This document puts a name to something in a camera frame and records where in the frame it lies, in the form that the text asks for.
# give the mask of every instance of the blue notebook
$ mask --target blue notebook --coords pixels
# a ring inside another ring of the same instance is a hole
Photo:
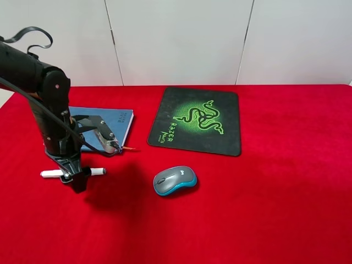
[[[87,116],[101,116],[111,131],[115,134],[120,147],[120,152],[122,151],[133,120],[133,110],[86,107],[69,107],[69,109],[71,116],[79,114]],[[84,132],[83,136],[90,145],[100,151],[104,151],[93,131]],[[91,150],[86,146],[82,146],[82,151],[91,152]]]

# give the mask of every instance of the green snake logo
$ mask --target green snake logo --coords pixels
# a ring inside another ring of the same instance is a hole
[[[203,104],[204,110],[201,110],[197,107],[192,107],[188,110],[187,117],[173,117],[173,119],[182,121],[185,123],[191,123],[193,120],[197,120],[198,128],[202,130],[208,130],[214,128],[221,135],[224,134],[224,129],[222,124],[214,119],[220,115],[220,112],[213,108],[214,100],[210,100]]]

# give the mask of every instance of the black mouse pad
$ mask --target black mouse pad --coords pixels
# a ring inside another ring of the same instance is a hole
[[[166,88],[148,143],[174,149],[240,155],[237,94]]]

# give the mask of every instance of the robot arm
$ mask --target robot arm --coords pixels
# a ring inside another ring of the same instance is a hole
[[[38,56],[30,53],[29,49],[24,53],[5,43],[15,42],[32,30],[44,32],[52,41],[47,32],[37,27],[27,27],[10,40],[0,37],[0,88],[13,90],[15,86],[19,88],[17,92],[27,93],[24,95],[29,99],[47,156],[62,170],[61,181],[64,184],[70,184],[74,191],[79,193],[85,190],[87,178],[91,174],[90,168],[82,168],[80,164],[82,144],[97,151],[84,141],[82,132],[97,130],[98,127],[92,122],[90,122],[91,126],[78,126],[78,123],[83,120],[89,123],[88,116],[79,116],[76,119],[70,116],[68,107],[70,79],[61,69],[40,62]],[[115,137],[109,137],[111,131],[108,126],[106,124],[102,126],[102,134],[107,134],[106,142],[110,147],[113,146],[114,150],[118,150]],[[111,157],[115,153],[101,154]]]

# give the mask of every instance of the gray and blue mouse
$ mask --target gray and blue mouse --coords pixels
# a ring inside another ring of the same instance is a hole
[[[163,170],[154,177],[154,190],[166,196],[182,187],[193,187],[197,183],[194,171],[187,166],[177,166]]]

